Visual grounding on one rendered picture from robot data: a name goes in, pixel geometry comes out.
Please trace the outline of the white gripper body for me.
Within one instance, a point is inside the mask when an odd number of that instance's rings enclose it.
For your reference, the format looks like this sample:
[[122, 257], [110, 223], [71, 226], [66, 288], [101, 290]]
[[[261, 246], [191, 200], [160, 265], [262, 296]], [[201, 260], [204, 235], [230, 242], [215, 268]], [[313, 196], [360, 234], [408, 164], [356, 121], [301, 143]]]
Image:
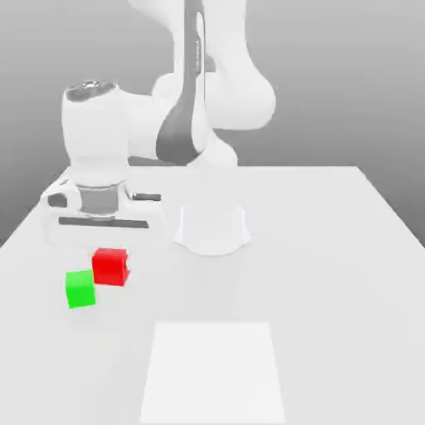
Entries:
[[67, 217], [57, 213], [44, 215], [46, 240], [61, 247], [142, 248], [160, 245], [165, 239], [162, 213], [144, 213], [136, 219], [118, 217], [95, 220]]

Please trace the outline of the small red cube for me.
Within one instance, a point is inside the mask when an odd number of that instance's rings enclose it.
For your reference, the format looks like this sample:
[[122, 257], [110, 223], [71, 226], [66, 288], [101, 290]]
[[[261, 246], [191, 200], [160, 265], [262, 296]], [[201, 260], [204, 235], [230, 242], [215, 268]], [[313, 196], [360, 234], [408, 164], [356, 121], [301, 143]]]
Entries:
[[129, 276], [125, 249], [98, 248], [91, 258], [94, 283], [124, 286]]

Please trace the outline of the small green cube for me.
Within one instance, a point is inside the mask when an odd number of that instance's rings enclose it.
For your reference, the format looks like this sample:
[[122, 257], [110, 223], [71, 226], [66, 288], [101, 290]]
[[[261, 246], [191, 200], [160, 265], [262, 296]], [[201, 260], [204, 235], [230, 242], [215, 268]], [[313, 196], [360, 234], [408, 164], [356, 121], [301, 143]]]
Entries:
[[66, 273], [66, 298], [70, 309], [96, 303], [94, 275], [91, 269]]

